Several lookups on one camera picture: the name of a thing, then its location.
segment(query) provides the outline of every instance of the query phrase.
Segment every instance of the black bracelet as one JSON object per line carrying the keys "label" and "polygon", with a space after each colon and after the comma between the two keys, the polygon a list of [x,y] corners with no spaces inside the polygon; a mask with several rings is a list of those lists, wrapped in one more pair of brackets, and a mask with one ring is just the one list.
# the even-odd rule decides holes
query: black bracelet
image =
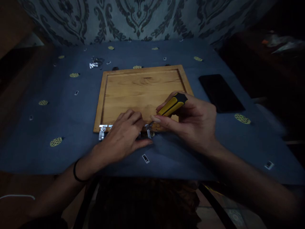
{"label": "black bracelet", "polygon": [[73,175],[74,175],[74,178],[75,178],[75,180],[77,180],[77,181],[79,181],[79,182],[87,182],[88,180],[81,180],[81,179],[79,179],[77,176],[76,176],[76,173],[75,173],[75,168],[76,168],[76,164],[77,164],[77,162],[79,161],[79,159],[74,163],[74,168],[73,168]]}

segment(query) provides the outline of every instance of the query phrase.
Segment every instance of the blue tablecloth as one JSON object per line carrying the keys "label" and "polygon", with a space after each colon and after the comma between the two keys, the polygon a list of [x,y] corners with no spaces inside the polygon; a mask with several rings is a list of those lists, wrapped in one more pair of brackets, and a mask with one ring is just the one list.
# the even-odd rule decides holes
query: blue tablecloth
{"label": "blue tablecloth", "polygon": [[[104,58],[100,68],[89,68],[92,56]],[[196,61],[194,56],[203,59]],[[236,155],[284,184],[305,184],[305,172],[282,139],[256,108],[236,76],[218,54],[201,39],[157,42],[111,42],[101,45],[58,48],[38,70],[20,107],[20,118],[7,130],[1,145],[0,169],[14,173],[55,174],[89,152],[98,143],[93,124],[103,71],[113,67],[131,69],[182,64],[195,97],[207,100],[198,77],[221,74],[242,102],[242,115],[252,123],[243,124],[235,114],[218,114],[216,136]],[[80,73],[76,78],[71,73]],[[38,105],[49,101],[46,106]],[[55,147],[50,142],[65,139]],[[153,138],[154,145],[137,150],[101,173],[111,176],[215,180],[182,141],[171,133]],[[146,164],[142,155],[150,163]],[[271,161],[271,170],[264,165]]]}

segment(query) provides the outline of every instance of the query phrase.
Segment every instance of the smartphone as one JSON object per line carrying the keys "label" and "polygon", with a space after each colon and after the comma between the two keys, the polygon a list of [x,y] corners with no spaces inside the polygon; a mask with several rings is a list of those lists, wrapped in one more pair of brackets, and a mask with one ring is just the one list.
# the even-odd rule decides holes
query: smartphone
{"label": "smartphone", "polygon": [[200,76],[199,81],[211,103],[216,106],[217,113],[235,113],[245,110],[221,75]]}

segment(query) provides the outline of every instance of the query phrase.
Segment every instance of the damask pattern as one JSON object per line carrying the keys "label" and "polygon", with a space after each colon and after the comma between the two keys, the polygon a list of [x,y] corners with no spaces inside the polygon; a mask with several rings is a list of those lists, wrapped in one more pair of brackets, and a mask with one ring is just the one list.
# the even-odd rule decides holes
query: damask pattern
{"label": "damask pattern", "polygon": [[276,0],[18,0],[55,45],[204,38],[215,47]]}

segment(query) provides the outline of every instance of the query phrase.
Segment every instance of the yellow screwdriver handle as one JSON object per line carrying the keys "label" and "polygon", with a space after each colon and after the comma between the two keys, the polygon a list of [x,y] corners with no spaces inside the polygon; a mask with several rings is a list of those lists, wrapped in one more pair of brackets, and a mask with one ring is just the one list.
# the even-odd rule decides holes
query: yellow screwdriver handle
{"label": "yellow screwdriver handle", "polygon": [[187,101],[185,94],[176,93],[162,109],[157,113],[157,115],[169,116],[174,111],[182,107]]}

